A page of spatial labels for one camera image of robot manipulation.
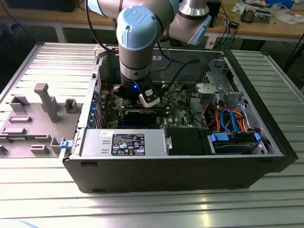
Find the robotic arm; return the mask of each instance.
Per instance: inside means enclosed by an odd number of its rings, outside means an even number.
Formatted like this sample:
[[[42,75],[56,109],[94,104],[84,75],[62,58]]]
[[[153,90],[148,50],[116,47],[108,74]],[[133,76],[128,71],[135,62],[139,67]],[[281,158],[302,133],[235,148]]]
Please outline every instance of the robotic arm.
[[[146,108],[160,102],[149,77],[161,37],[198,45],[211,21],[207,0],[88,0],[89,8],[117,20],[121,85]]]

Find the motherboard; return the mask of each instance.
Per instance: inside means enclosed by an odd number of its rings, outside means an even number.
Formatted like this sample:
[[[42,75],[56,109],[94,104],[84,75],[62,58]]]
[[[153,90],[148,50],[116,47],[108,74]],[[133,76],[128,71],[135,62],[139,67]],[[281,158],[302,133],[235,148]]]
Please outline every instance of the motherboard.
[[[161,102],[146,109],[139,100],[122,99],[113,90],[101,92],[101,119],[105,129],[162,129],[192,128],[189,113],[190,90],[183,84],[174,84],[161,98]]]

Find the green circuit board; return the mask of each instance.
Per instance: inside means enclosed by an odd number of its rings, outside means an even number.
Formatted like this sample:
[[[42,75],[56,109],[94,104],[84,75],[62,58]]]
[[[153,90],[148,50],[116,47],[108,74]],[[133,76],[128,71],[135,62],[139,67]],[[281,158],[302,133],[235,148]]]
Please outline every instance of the green circuit board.
[[[162,129],[168,127],[194,127],[187,107],[188,90],[179,90],[177,88],[178,85],[174,84],[167,94],[161,98],[161,102],[150,109],[144,108],[140,101],[132,103],[130,100],[124,100],[112,91],[108,91],[103,101],[103,128]],[[157,115],[156,123],[143,126],[129,125],[124,121],[124,115],[127,111],[155,112]]]

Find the wooden desk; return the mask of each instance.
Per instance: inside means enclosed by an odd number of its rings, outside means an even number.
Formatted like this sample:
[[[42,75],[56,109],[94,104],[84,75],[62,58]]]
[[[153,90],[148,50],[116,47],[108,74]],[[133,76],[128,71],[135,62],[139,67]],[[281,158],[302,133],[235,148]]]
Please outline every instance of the wooden desk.
[[[228,16],[231,20],[240,24],[236,34],[237,38],[296,42],[304,32],[304,24],[289,25],[276,18],[272,18],[269,24],[243,23],[240,20],[239,13],[231,12],[233,5],[238,2],[238,0],[223,0],[223,6]],[[9,9],[7,5],[6,9],[21,24],[54,27],[59,42],[66,41],[62,28],[89,28],[85,11],[80,8],[76,8],[72,13],[35,9]],[[293,10],[304,10],[304,6],[295,5]],[[109,18],[95,13],[90,13],[90,15],[95,29],[113,30],[112,22]],[[0,22],[13,23],[2,7],[0,7]],[[215,27],[207,30],[206,36],[209,36],[209,40],[206,46],[223,32],[225,32],[225,28],[221,21],[217,20]]]

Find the power supply label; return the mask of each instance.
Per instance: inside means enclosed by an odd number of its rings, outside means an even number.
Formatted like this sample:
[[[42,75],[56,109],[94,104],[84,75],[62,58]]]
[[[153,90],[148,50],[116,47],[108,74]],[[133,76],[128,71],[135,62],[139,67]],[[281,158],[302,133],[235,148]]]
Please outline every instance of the power supply label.
[[[145,155],[144,134],[113,134],[113,156]]]

